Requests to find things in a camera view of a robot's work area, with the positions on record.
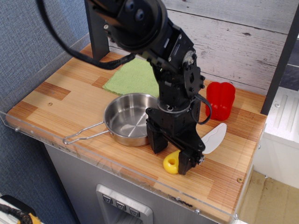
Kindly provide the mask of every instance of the stainless steel pan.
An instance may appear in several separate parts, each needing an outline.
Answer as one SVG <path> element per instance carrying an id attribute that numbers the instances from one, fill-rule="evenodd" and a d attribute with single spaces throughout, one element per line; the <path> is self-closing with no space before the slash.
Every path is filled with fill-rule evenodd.
<path id="1" fill-rule="evenodd" d="M 78 140 L 86 140 L 110 132 L 114 140 L 125 146 L 146 145 L 149 143 L 146 131 L 146 119 L 148 116 L 145 113 L 148 107 L 157 108 L 157 98 L 143 93 L 122 95 L 107 106 L 104 112 L 104 121 L 84 128 L 76 134 L 64 137 L 63 143 L 68 145 Z M 107 131 L 89 137 L 67 140 L 103 123 L 108 128 Z"/>

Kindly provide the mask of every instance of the yellow object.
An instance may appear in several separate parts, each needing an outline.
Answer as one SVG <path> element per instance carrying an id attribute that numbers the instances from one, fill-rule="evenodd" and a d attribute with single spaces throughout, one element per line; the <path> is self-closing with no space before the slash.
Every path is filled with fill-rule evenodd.
<path id="1" fill-rule="evenodd" d="M 33 224 L 41 224 L 42 222 L 38 219 L 38 217 L 35 217 L 34 215 L 32 215 L 31 213 L 29 213 L 29 216 L 32 220 Z"/>
<path id="2" fill-rule="evenodd" d="M 170 174 L 178 173 L 178 154 L 180 150 L 170 153 L 163 161 L 164 169 Z"/>

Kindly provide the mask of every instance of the button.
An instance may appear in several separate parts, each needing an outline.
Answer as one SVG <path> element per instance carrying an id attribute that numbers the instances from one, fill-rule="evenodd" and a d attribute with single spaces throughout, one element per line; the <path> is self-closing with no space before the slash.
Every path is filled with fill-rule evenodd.
<path id="1" fill-rule="evenodd" d="M 131 213 L 131 215 L 133 215 L 133 216 L 135 216 L 137 218 L 140 217 L 140 212 L 137 211 L 137 210 L 135 210 L 135 209 L 130 208 L 130 213 Z"/>
<path id="2" fill-rule="evenodd" d="M 105 202 L 107 202 L 109 204 L 113 204 L 112 198 L 110 198 L 106 195 L 103 195 L 103 199 L 104 199 Z"/>
<path id="3" fill-rule="evenodd" d="M 116 206 L 121 210 L 127 210 L 126 206 L 123 203 L 116 201 Z"/>

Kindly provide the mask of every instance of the pan handle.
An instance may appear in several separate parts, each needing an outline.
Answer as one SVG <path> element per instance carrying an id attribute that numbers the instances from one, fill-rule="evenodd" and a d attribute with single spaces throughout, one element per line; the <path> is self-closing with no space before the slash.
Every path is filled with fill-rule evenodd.
<path id="1" fill-rule="evenodd" d="M 97 123 L 97 124 L 95 124 L 95 125 L 92 125 L 92 126 L 83 128 L 81 131 L 77 132 L 76 134 L 72 134 L 72 135 L 69 135 L 69 136 L 64 137 L 64 139 L 62 140 L 62 142 L 63 142 L 64 144 L 66 144 L 66 145 L 69 145 L 69 144 L 74 143 L 74 142 L 79 141 L 79 140 L 91 139 L 91 138 L 96 137 L 96 136 L 98 136 L 98 135 L 101 135 L 101 134 L 104 134 L 104 133 L 109 132 L 109 130 L 106 130 L 106 131 L 103 131 L 103 132 L 94 134 L 94 135 L 92 135 L 92 136 L 88 136 L 88 137 L 84 137 L 84 138 L 77 138 L 77 139 L 74 139 L 74 140 L 72 140 L 72 141 L 67 141 L 67 139 L 70 139 L 70 138 L 72 138 L 72 137 L 78 136 L 78 135 L 80 135 L 83 131 L 86 131 L 86 130 L 88 130 L 88 129 L 90 129 L 90 128 L 96 127 L 96 126 L 101 125 L 101 124 L 103 124 L 103 123 L 104 123 L 104 122 L 102 121 L 102 122 Z"/>

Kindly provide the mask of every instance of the black cable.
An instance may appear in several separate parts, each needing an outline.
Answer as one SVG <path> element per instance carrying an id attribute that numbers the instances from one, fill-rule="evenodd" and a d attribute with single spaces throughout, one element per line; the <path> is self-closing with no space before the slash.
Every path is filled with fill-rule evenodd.
<path id="1" fill-rule="evenodd" d="M 43 19 L 43 22 L 45 23 L 47 29 L 49 30 L 49 32 L 51 33 L 51 35 L 54 37 L 54 39 L 58 42 L 58 44 L 68 53 L 70 54 L 71 56 L 81 60 L 81 61 L 84 61 L 84 62 L 87 62 L 89 64 L 92 64 L 98 68 L 101 68 L 101 69 L 106 69 L 106 70 L 113 70 L 115 68 L 117 68 L 118 66 L 122 65 L 122 64 L 125 64 L 131 60 L 133 60 L 135 58 L 135 55 L 136 54 L 129 54 L 127 56 L 124 56 L 122 57 L 121 59 L 119 60 L 115 60 L 115 61 L 111 61 L 111 62 L 107 62 L 107 63 L 103 63 L 103 62 L 99 62 L 97 60 L 94 60 L 93 58 L 87 56 L 87 55 L 84 55 L 78 51 L 75 51 L 71 48 L 69 48 L 60 38 L 59 36 L 57 35 L 56 31 L 54 30 L 48 16 L 47 16 L 47 12 L 46 12 L 46 8 L 45 8 L 45 5 L 44 5 L 44 1 L 43 0 L 36 0 L 36 3 L 37 3 L 37 6 L 38 6 L 38 9 L 39 9 L 39 12 L 41 14 L 41 17 Z"/>
<path id="2" fill-rule="evenodd" d="M 195 117 L 194 117 L 194 115 L 193 115 L 192 108 L 190 108 L 190 110 L 191 110 L 190 113 L 191 113 L 191 116 L 192 116 L 193 120 L 194 120 L 197 124 L 199 124 L 199 125 L 204 125 L 205 123 L 207 123 L 207 122 L 210 120 L 210 118 L 211 118 L 211 116 L 212 116 L 212 107 L 211 107 L 210 102 L 209 102 L 206 98 L 204 98 L 202 95 L 196 94 L 196 95 L 195 95 L 195 98 L 198 99 L 199 101 L 203 102 L 203 103 L 204 103 L 205 105 L 207 105 L 207 106 L 209 107 L 209 109 L 210 109 L 210 114 L 209 114 L 209 116 L 208 116 L 204 121 L 199 122 L 199 121 L 197 121 L 197 120 L 195 119 Z"/>
<path id="3" fill-rule="evenodd" d="M 32 219 L 27 212 L 11 208 L 4 204 L 0 204 L 0 211 L 16 217 L 21 224 L 33 224 Z"/>

